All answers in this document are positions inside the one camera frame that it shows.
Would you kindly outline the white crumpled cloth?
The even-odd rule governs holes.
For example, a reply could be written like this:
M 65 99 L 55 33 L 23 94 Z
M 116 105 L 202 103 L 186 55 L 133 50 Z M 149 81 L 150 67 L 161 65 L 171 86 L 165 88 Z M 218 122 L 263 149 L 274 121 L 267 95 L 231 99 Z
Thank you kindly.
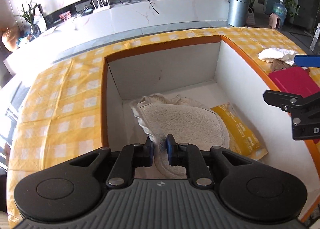
M 282 61 L 290 66 L 294 65 L 294 57 L 298 52 L 295 50 L 267 48 L 258 54 L 258 59 L 267 63 L 272 63 L 274 60 Z

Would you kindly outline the brown plush toy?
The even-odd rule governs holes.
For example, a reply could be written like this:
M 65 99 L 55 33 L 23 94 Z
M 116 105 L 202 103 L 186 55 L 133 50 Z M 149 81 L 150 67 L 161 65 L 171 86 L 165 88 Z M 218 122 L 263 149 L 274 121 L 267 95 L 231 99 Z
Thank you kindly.
M 270 66 L 271 72 L 276 72 L 276 71 L 285 70 L 289 68 L 291 68 L 291 65 L 278 59 L 274 59 Z

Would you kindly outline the woven basket bag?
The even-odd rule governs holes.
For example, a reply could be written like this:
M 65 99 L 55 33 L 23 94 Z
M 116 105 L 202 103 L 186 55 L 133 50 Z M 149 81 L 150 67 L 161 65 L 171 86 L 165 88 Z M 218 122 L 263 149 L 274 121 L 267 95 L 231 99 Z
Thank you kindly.
M 253 12 L 253 10 L 252 10 L 250 7 L 248 8 L 246 25 L 247 25 L 247 26 L 255 26 L 254 12 Z

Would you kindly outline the plant in glass vase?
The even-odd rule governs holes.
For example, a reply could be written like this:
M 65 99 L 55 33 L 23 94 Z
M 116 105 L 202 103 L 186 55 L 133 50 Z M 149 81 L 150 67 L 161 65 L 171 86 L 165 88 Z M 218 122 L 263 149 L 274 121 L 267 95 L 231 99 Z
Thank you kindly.
M 21 3 L 21 13 L 19 15 L 14 15 L 15 17 L 22 17 L 29 25 L 30 31 L 34 38 L 39 37 L 41 30 L 38 24 L 35 22 L 36 9 L 38 4 L 32 4 L 32 1 L 29 3 Z

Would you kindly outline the white wifi router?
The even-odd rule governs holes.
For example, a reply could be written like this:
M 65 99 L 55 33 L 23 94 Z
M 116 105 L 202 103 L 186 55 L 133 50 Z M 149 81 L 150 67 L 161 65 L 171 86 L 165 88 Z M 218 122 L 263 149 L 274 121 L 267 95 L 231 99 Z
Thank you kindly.
M 111 8 L 110 1 L 109 0 L 91 0 L 93 5 L 92 13 L 98 13 L 102 11 L 109 10 Z

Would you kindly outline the red box lid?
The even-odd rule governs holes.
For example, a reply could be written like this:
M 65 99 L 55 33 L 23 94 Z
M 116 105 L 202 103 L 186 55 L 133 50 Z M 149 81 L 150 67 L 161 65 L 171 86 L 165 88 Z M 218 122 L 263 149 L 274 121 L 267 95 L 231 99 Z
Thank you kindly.
M 301 67 L 293 67 L 270 73 L 269 78 L 281 92 L 300 95 L 303 98 L 319 92 L 319 86 Z

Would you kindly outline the white tv console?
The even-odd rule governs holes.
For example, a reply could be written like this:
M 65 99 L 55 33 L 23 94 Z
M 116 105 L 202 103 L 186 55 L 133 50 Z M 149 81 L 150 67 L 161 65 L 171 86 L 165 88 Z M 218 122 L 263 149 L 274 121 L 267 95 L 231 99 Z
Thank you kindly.
M 12 75 L 91 48 L 151 33 L 226 26 L 227 0 L 151 0 L 116 4 L 45 31 L 4 61 Z

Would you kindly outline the grey metal trash bin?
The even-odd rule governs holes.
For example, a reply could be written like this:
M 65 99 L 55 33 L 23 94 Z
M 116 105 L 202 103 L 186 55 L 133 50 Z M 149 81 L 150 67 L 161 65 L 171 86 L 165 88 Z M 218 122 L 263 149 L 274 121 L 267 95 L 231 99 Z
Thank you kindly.
M 249 0 L 228 0 L 228 2 L 228 25 L 233 27 L 245 26 L 249 8 Z

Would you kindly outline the pink small heater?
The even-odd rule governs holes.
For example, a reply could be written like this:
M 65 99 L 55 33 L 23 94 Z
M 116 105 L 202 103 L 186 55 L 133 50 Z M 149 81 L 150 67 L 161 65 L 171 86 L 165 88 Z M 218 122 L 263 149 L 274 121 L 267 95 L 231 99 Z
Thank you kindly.
M 271 13 L 268 19 L 268 26 L 272 29 L 278 29 L 280 25 L 281 25 L 280 17 L 275 13 Z

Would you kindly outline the yellow checkered tablecloth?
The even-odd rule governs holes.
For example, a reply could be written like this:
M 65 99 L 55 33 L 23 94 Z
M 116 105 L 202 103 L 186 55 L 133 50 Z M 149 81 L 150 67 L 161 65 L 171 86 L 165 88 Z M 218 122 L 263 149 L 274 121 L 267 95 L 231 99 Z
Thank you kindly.
M 270 64 L 258 59 L 260 52 L 267 48 L 302 52 L 278 31 L 260 28 L 218 27 L 131 40 L 155 44 L 212 36 L 225 36 L 233 41 L 267 76 L 271 71 Z M 14 201 L 14 190 L 20 180 L 105 146 L 101 137 L 101 83 L 107 46 L 81 53 L 44 70 L 27 93 L 9 159 L 7 210 L 10 227 L 21 221 Z

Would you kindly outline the dark cabinet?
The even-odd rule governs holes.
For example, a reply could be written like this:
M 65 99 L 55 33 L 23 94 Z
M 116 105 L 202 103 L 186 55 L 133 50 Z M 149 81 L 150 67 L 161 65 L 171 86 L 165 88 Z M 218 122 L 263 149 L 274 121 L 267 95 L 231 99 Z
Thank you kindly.
M 298 0 L 293 25 L 312 32 L 316 24 L 319 0 Z

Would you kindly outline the blue water jug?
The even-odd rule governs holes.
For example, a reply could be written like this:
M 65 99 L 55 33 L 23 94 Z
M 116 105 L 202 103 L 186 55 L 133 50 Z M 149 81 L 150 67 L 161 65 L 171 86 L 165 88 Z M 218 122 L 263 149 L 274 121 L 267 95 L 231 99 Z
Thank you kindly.
M 278 3 L 274 3 L 272 12 L 280 18 L 280 25 L 284 25 L 287 15 L 287 8 L 284 5 L 284 0 L 279 0 Z

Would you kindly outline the orange acorn ornament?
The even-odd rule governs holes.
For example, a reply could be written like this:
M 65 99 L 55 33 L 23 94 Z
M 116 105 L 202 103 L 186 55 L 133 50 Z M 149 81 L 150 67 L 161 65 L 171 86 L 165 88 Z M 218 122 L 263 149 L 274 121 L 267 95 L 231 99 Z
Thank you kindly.
M 20 30 L 18 27 L 7 28 L 2 37 L 1 41 L 10 52 L 14 52 L 18 49 L 17 41 L 20 37 Z

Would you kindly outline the orange-rimmed white box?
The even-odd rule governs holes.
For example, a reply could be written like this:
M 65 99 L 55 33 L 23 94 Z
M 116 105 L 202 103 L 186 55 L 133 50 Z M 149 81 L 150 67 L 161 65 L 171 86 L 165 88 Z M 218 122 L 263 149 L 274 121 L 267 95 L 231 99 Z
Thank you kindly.
M 319 152 L 312 141 L 292 138 L 291 117 L 263 99 L 276 86 L 238 45 L 225 36 L 195 37 L 143 44 L 115 43 L 104 50 L 101 83 L 101 137 L 120 150 L 146 138 L 130 103 L 151 94 L 181 95 L 208 108 L 230 103 L 268 150 L 263 163 L 303 181 L 306 220 L 319 203 Z

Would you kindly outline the yellow snack packet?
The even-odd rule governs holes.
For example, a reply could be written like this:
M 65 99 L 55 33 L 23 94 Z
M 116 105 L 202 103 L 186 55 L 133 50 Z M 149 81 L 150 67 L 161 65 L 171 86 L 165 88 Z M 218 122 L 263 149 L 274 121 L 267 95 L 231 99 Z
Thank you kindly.
M 257 161 L 268 154 L 267 149 L 240 119 L 230 103 L 215 106 L 212 111 L 220 116 L 228 130 L 231 151 Z

